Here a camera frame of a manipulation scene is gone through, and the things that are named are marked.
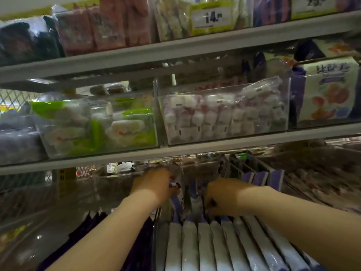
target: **shelf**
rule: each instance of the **shelf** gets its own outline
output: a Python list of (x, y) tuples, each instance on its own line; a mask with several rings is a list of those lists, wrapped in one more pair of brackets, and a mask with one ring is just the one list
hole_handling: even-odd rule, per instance
[(0, 82), (87, 72), (347, 32), (361, 11), (0, 68)]
[(177, 145), (148, 150), (123, 152), (117, 154), (98, 155), (66, 160), (53, 160), (33, 164), (12, 165), (0, 167), (0, 175), (33, 171), (45, 171), (69, 167), (82, 167), (97, 164), (108, 164), (120, 161), (160, 159), (208, 152), (230, 151), (235, 149), (272, 145), (276, 143), (294, 142), (307, 139), (352, 136), (359, 133), (361, 133), (361, 123), (352, 123), (345, 125), (319, 127), (314, 129), (296, 130), (291, 132), (267, 134), (262, 136), (251, 136), (214, 142), (203, 142), (189, 145)]

